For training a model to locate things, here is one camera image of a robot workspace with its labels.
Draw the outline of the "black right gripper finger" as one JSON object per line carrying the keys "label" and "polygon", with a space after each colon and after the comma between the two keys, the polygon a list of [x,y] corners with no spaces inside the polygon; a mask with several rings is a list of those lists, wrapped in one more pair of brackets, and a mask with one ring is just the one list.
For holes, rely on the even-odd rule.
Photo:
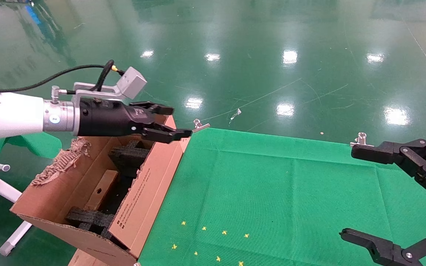
{"label": "black right gripper finger", "polygon": [[408,143],[384,141],[378,146],[356,144],[352,147],[351,156],[380,164],[395,164],[426,189],[426,140],[424,139]]}
{"label": "black right gripper finger", "polygon": [[372,261],[381,266],[421,266],[420,259],[426,256],[426,238],[403,249],[392,241],[350,228],[343,229],[340,236],[344,241],[367,249]]}

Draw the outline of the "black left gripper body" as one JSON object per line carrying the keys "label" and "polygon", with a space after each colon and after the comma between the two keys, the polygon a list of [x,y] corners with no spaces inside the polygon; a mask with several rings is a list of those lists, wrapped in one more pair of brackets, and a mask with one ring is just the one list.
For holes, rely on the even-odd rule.
{"label": "black left gripper body", "polygon": [[139,134],[155,123],[158,105],[152,102],[82,98],[77,136],[119,137]]}

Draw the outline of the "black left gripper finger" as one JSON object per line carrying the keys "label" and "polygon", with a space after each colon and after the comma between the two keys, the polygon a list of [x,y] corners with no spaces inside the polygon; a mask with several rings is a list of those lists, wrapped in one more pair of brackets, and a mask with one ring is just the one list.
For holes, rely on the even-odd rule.
{"label": "black left gripper finger", "polygon": [[183,138],[189,138],[192,134],[193,130],[190,129],[173,129],[158,123],[153,123],[142,130],[142,138],[144,140],[165,144],[181,141]]}
{"label": "black left gripper finger", "polygon": [[175,110],[173,107],[156,104],[151,101],[130,102],[129,106],[141,108],[148,113],[154,113],[163,116],[171,116]]}

